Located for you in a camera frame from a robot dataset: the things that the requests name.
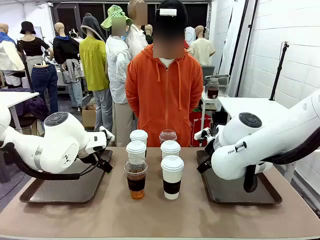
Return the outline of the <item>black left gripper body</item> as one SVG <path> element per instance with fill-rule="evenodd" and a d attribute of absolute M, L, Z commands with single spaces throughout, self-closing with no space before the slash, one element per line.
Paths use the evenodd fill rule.
<path fill-rule="evenodd" d="M 112 138 L 107 138 L 106 136 L 92 136 L 85 146 L 85 152 L 89 155 L 101 153 L 106 149 L 110 140 L 112 140 Z"/>

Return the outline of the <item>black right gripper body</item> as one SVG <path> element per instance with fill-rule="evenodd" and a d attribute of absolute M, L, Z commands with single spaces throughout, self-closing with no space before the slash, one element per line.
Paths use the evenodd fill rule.
<path fill-rule="evenodd" d="M 205 146 L 204 150 L 208 154 L 207 159 L 205 160 L 206 162 L 210 162 L 212 159 L 212 155 L 215 152 L 214 149 L 214 143 L 215 143 L 215 137 L 211 137 L 207 139 L 207 145 Z"/>

